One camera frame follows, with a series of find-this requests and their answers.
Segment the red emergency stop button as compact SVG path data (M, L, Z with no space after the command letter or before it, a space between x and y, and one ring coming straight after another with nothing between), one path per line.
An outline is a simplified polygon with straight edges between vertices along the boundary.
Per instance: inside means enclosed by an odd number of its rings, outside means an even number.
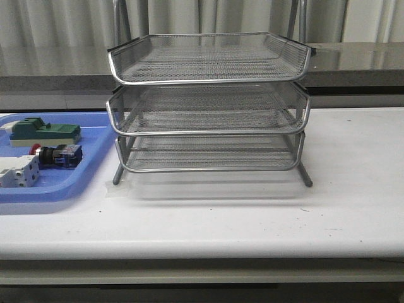
M64 169L76 168L83 159L81 145L58 145L56 147L34 144L29 155L39 158L42 167L62 167Z

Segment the clear tape patch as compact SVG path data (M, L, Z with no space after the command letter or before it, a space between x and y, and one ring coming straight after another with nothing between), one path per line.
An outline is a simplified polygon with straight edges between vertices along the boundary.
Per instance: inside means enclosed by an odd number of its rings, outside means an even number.
M105 183L106 198L127 198L132 190L132 185L121 181L118 184L113 184L112 181Z

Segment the blue plastic tray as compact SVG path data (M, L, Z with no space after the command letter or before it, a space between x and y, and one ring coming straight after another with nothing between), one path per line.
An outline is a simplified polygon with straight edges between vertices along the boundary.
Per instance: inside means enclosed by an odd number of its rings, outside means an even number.
M1 117L1 124L40 117L51 124L81 127L83 160L74 169L49 168L40 171L33 187L1 189L1 203L52 203L80 194L93 179L115 139L106 112L25 112Z

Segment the grey stone counter ledge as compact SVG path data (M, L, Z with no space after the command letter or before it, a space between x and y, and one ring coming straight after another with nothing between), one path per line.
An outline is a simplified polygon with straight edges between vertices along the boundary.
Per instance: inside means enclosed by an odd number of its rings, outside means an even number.
M380 86L403 93L403 43L313 44L316 55L300 84L315 91ZM110 91L105 47L6 47L1 49L1 91Z

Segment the green and beige switch block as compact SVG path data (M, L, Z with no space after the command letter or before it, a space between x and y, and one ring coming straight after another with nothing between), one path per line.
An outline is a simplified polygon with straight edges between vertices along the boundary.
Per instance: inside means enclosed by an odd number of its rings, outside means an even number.
M81 128L77 124L44 122L40 117L29 117L16 122L9 136L12 147L40 144L57 146L73 145L81 139Z

